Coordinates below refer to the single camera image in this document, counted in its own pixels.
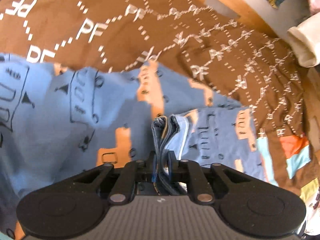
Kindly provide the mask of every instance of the wooden bed frame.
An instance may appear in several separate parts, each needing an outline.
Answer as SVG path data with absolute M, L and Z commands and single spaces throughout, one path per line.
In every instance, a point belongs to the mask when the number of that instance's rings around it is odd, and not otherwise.
M 272 28 L 253 10 L 244 0 L 218 0 L 236 14 L 239 15 L 239 22 L 267 34 L 270 37 L 277 37 Z

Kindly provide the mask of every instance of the metal screw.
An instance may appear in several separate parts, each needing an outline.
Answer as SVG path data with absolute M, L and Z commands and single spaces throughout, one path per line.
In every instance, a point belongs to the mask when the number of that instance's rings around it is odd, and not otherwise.
M 209 194 L 199 194 L 197 199 L 201 202 L 210 202 L 213 200 L 212 196 Z
M 113 202 L 123 202 L 123 201 L 125 201 L 125 195 L 113 194 L 113 195 L 111 195 L 110 200 Z

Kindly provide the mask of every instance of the brown fabric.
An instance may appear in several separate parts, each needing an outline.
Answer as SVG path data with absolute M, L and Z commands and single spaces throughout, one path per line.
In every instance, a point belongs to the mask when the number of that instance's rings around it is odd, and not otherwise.
M 14 10 L 20 1 L 0 1 L 1 52 L 102 71 L 158 60 L 250 105 L 258 136 L 268 137 L 279 186 L 299 195 L 319 177 L 314 158 L 292 179 L 287 174 L 279 137 L 303 136 L 303 89 L 296 59 L 281 40 L 246 29 L 196 0 L 24 0 Z M 32 3 L 29 11 L 25 4 Z M 79 32 L 82 26 L 86 33 Z

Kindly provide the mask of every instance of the bed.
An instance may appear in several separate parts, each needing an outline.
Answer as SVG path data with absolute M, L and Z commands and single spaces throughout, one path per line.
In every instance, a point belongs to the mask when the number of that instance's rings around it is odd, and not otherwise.
M 239 19 L 203 1 L 1 0 L 0 52 L 59 63 L 57 75 L 84 66 L 126 72 L 158 61 L 249 106 L 267 181 L 313 204 L 320 178 L 317 73 L 301 69 L 243 0 L 219 0 Z

